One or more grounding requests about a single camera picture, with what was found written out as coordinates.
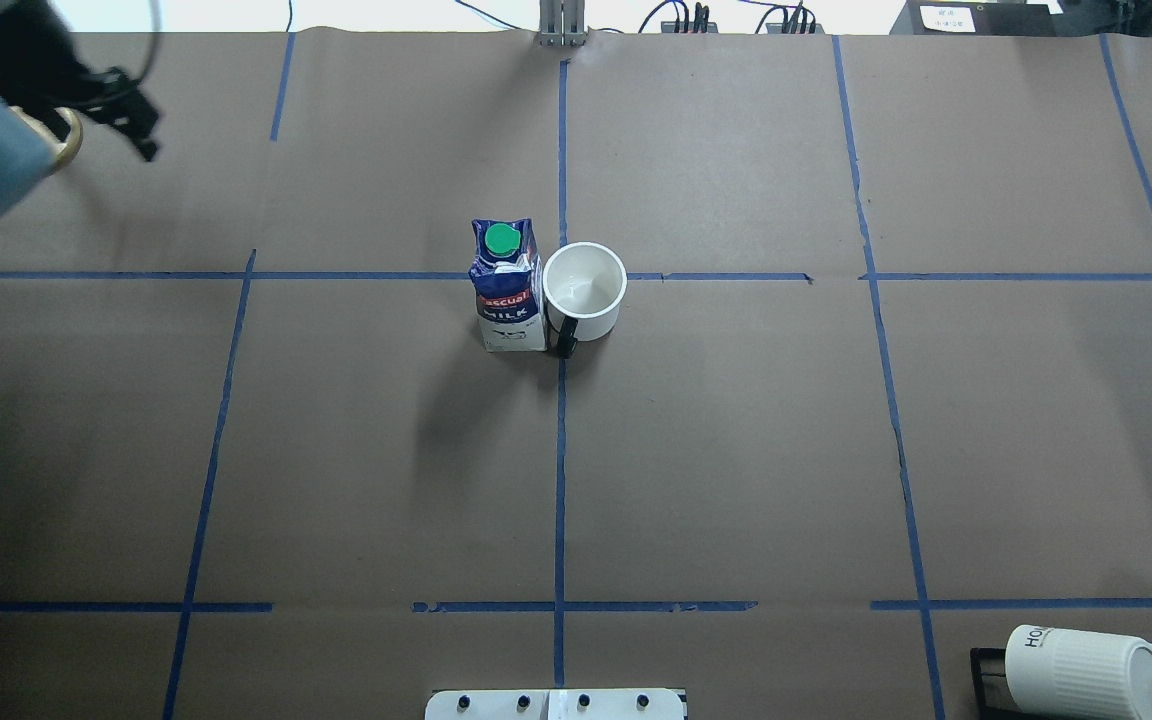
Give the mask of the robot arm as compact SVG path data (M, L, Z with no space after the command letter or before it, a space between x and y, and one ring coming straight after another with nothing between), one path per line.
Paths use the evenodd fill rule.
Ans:
M154 160L160 111L142 83L120 67L84 63L50 1L0 1L0 218L77 156L84 120Z

